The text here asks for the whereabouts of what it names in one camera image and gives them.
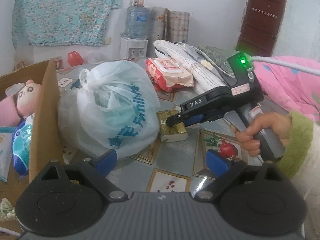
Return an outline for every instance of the water bottle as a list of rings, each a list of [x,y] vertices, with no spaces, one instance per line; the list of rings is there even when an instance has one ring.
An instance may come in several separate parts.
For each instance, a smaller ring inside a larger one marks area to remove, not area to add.
[[[130,39],[144,39],[148,34],[149,15],[150,11],[143,5],[140,7],[129,6],[127,8],[124,36]]]

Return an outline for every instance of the cardboard flap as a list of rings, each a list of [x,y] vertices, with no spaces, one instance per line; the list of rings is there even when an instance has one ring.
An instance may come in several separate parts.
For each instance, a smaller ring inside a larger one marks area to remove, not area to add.
[[[54,62],[47,64],[33,121],[29,157],[29,182],[52,159],[63,163],[62,146],[58,131],[58,102],[60,91]]]
[[[39,62],[0,77],[0,100],[6,97],[5,90],[14,84],[25,84],[29,79],[42,84],[48,63],[49,61]]]

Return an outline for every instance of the finger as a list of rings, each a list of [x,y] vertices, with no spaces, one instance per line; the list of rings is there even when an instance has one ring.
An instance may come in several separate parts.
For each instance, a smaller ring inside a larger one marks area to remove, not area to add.
[[[280,139],[280,141],[283,144],[283,146],[287,146],[290,142],[290,139]]]
[[[260,147],[260,141],[258,140],[250,140],[248,142],[244,142],[242,147],[247,151],[258,150]]]
[[[253,139],[252,135],[247,135],[245,132],[236,132],[236,138],[239,142],[244,143]]]
[[[251,157],[256,157],[260,154],[261,150],[260,149],[257,149],[257,150],[253,150],[253,151],[249,151],[249,155]]]
[[[247,135],[254,135],[261,131],[261,129],[270,128],[277,122],[276,113],[270,112],[258,115],[247,128],[245,133]]]
[[[230,130],[231,132],[234,132],[234,133],[238,131],[237,128],[235,128],[233,125],[230,126]]]

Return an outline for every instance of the metal screw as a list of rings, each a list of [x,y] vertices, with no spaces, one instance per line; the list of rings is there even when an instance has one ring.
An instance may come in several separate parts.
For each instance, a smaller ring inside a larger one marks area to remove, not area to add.
[[[249,72],[249,73],[248,73],[248,77],[249,77],[249,81],[250,81],[251,83],[253,83],[253,82],[254,82],[254,75],[253,75],[252,72]]]
[[[123,191],[120,191],[120,190],[116,190],[116,191],[112,191],[109,196],[112,198],[112,199],[122,199],[125,197],[125,193]]]
[[[213,193],[207,190],[203,190],[198,192],[197,196],[200,199],[211,199],[213,197]]]

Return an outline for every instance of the round pad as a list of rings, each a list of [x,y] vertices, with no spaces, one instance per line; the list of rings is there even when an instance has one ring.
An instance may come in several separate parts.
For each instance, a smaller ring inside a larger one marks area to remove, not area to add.
[[[279,187],[276,181],[238,185],[220,200],[221,214],[240,231],[277,236],[302,225],[306,206],[298,192]]]
[[[59,183],[47,180],[52,184]],[[16,203],[16,216],[25,231],[50,237],[68,236],[93,225],[102,212],[102,199],[93,189],[60,183],[58,192],[23,193]]]

